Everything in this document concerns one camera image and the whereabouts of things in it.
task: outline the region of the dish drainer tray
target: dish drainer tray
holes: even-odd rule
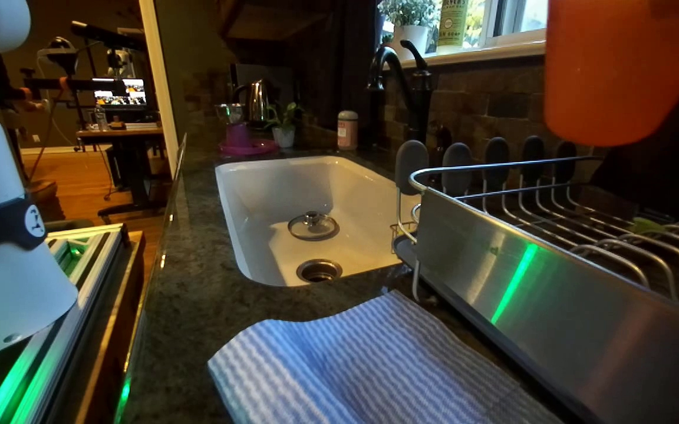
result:
[[[679,423],[679,221],[579,203],[578,161],[413,173],[415,275],[583,419]],[[448,173],[480,189],[425,185]]]

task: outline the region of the orange container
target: orange container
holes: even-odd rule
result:
[[[544,77],[558,138],[640,141],[679,102],[679,0],[548,0]]]

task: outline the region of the window sill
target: window sill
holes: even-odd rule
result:
[[[515,57],[541,57],[544,55],[544,37],[521,40],[521,42],[497,42],[486,48],[467,48],[467,50],[439,50],[433,55],[425,55],[425,61],[436,67],[454,67],[454,64],[471,64],[471,61],[497,61],[497,59],[515,59]],[[415,69],[415,59],[400,61],[403,69]]]

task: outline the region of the drain strainer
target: drain strainer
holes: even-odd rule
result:
[[[324,282],[324,281],[339,281],[341,266],[330,260],[311,260],[296,266],[296,275],[304,282]]]
[[[304,213],[287,225],[290,234],[299,241],[324,241],[339,232],[339,225],[321,213]]]

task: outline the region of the stainless steel dish rack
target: stainless steel dish rack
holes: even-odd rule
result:
[[[415,279],[578,417],[679,423],[679,221],[578,182],[570,143],[458,159],[411,174]]]

